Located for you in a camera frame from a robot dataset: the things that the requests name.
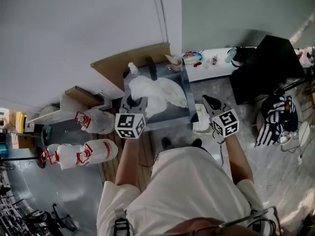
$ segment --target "gray floor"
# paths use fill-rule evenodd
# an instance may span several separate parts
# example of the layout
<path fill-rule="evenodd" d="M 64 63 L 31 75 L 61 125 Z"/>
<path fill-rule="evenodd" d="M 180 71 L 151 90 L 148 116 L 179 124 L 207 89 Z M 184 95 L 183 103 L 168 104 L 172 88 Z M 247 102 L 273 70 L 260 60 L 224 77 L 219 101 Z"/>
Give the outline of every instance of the gray floor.
<path fill-rule="evenodd" d="M 73 120 L 52 125 L 52 143 L 83 144 L 91 139 Z M 31 156 L 29 149 L 9 150 L 11 157 Z M 46 164 L 44 169 L 31 161 L 17 161 L 16 169 L 8 171 L 15 198 L 25 199 L 23 210 L 52 211 L 56 203 L 59 212 L 69 214 L 79 231 L 75 235 L 96 235 L 96 215 L 102 194 L 102 183 L 97 165 L 76 167 L 62 171 L 58 164 Z M 72 235 L 63 229 L 65 236 Z"/>
<path fill-rule="evenodd" d="M 227 78 L 210 80 L 191 85 L 195 101 L 201 101 L 203 94 L 218 96 L 229 106 L 235 108 L 240 119 L 240 131 L 237 137 L 249 160 L 254 183 L 260 193 L 264 205 L 276 205 L 282 225 L 291 231 L 297 231 L 301 220 L 315 207 L 315 139 L 301 148 L 303 152 L 302 164 L 298 163 L 297 150 L 294 154 L 281 151 L 280 146 L 254 147 L 257 136 L 256 127 L 252 126 L 260 109 L 261 102 L 255 106 L 235 104 L 233 92 Z M 292 89 L 289 94 L 295 96 L 300 90 Z M 299 120 L 303 121 L 312 112 L 309 101 L 298 94 L 296 100 L 301 103 L 297 106 Z M 197 137 L 203 141 L 203 146 L 221 164 L 220 147 L 212 135 L 196 135 L 192 126 L 176 126 L 151 132 L 157 152 L 162 151 L 160 141 L 162 137 L 169 137 L 176 147 L 184 147 L 192 143 Z M 225 145 L 222 146 L 224 165 L 223 169 L 230 176 L 230 169 Z"/>

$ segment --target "person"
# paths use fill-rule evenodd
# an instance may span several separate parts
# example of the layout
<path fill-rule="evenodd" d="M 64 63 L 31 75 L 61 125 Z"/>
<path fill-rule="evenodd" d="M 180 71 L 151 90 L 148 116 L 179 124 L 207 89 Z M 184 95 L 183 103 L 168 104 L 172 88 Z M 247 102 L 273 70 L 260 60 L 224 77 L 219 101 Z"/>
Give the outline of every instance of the person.
<path fill-rule="evenodd" d="M 164 138 L 165 150 L 155 161 L 148 187 L 140 193 L 136 187 L 139 141 L 126 140 L 115 183 L 104 183 L 98 236 L 120 235 L 115 221 L 121 214 L 129 233 L 122 235 L 268 235 L 266 218 L 256 223 L 258 230 L 247 228 L 246 217 L 264 207 L 236 135 L 226 137 L 225 143 L 233 181 L 202 148 L 201 140 L 191 147 L 174 148 Z"/>

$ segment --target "shoe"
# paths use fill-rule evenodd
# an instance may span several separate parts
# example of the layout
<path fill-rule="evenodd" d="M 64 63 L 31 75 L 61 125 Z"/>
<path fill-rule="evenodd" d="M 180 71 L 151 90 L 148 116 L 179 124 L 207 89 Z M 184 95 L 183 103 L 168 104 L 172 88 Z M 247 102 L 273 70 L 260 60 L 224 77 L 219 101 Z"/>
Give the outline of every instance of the shoe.
<path fill-rule="evenodd" d="M 197 138 L 196 140 L 193 141 L 191 146 L 201 148 L 202 147 L 202 140 L 200 138 Z"/>
<path fill-rule="evenodd" d="M 161 143 L 162 143 L 163 149 L 166 149 L 168 146 L 172 145 L 171 140 L 168 139 L 167 137 L 163 137 Z"/>

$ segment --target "white shirt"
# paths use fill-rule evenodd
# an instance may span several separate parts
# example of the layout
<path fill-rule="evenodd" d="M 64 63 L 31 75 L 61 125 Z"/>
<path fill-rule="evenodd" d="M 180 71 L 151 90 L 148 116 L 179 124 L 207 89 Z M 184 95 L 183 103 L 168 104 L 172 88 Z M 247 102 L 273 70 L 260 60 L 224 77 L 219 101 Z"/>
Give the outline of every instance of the white shirt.
<path fill-rule="evenodd" d="M 112 235 L 118 209 L 126 211 L 139 236 L 161 234 L 196 217 L 228 222 L 263 206 L 252 181 L 235 185 L 209 153 L 184 147 L 159 154 L 143 193 L 129 184 L 105 182 L 97 215 L 98 236 Z"/>

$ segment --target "black and white striped cloth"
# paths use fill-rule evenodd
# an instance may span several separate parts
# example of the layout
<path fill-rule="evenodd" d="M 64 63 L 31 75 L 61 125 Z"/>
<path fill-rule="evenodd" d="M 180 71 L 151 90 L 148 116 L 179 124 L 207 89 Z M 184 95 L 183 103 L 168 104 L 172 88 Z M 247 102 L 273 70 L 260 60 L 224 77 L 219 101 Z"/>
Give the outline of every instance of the black and white striped cloth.
<path fill-rule="evenodd" d="M 284 130 L 297 130 L 297 113 L 291 96 L 270 95 L 262 103 L 261 113 L 265 122 L 259 130 L 255 146 L 272 145 Z"/>

